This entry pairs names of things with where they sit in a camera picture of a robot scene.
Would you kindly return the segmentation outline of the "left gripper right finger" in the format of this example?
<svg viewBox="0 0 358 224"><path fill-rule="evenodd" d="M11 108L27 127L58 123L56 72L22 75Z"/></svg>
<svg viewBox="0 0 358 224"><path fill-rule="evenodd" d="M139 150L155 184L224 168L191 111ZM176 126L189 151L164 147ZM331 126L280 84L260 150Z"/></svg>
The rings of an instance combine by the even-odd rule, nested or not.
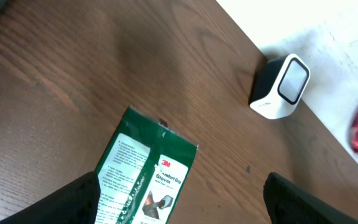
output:
<svg viewBox="0 0 358 224"><path fill-rule="evenodd" d="M276 172L269 173L263 198L273 224L358 224Z"/></svg>

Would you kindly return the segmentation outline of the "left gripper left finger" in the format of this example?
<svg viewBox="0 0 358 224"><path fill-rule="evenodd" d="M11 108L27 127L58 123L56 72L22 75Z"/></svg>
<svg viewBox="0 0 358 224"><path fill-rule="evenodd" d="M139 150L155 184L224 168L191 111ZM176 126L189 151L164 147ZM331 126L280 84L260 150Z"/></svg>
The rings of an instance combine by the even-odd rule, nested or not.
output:
<svg viewBox="0 0 358 224"><path fill-rule="evenodd" d="M96 172L88 172L0 224L94 224L101 190Z"/></svg>

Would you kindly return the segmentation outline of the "green white packet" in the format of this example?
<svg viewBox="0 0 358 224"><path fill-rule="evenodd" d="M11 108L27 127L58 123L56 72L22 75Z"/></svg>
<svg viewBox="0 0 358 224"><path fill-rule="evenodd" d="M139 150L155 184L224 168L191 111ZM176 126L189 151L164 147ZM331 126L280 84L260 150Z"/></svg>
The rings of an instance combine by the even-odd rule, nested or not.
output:
<svg viewBox="0 0 358 224"><path fill-rule="evenodd" d="M166 224L198 151L193 144L129 106L96 166L96 223Z"/></svg>

